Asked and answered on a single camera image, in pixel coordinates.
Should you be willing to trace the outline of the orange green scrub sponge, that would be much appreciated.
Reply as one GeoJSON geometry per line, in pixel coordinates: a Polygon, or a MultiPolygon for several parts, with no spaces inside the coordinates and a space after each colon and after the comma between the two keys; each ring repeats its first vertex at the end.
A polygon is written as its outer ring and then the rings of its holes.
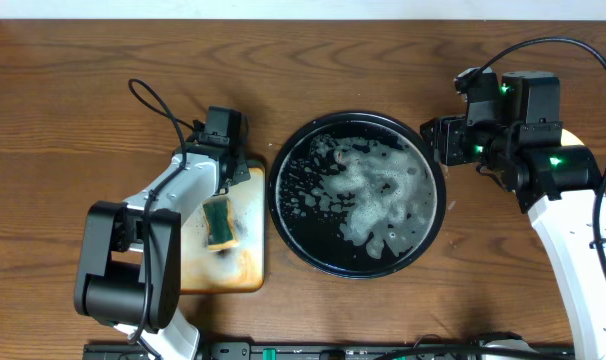
{"type": "Polygon", "coordinates": [[[228,197],[214,197],[202,205],[207,227],[207,249],[212,252],[237,247],[232,204],[228,197]]]}

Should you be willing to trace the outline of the yellow plate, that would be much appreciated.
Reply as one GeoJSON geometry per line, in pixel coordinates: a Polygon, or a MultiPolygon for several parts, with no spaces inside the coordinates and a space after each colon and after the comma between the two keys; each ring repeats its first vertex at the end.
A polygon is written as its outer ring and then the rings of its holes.
{"type": "Polygon", "coordinates": [[[566,146],[583,146],[584,143],[572,132],[563,129],[561,135],[561,145],[566,146]]]}

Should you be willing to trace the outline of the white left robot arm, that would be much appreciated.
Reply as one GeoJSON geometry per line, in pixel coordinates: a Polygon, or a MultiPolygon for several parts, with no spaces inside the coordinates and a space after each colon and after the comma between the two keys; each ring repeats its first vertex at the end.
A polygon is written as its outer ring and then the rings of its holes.
{"type": "Polygon", "coordinates": [[[242,146],[189,143],[144,190],[86,217],[73,303],[156,359],[193,359],[199,332],[178,308],[181,228],[206,200],[250,177],[242,146]]]}

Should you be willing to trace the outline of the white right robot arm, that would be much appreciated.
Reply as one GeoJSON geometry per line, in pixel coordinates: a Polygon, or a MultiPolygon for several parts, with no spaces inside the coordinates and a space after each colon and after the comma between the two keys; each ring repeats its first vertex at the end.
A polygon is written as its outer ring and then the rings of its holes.
{"type": "Polygon", "coordinates": [[[505,191],[544,245],[569,319],[575,355],[606,359],[606,201],[597,161],[560,119],[560,81],[550,72],[455,80],[464,114],[434,118],[420,132],[445,166],[474,163],[505,191]]]}

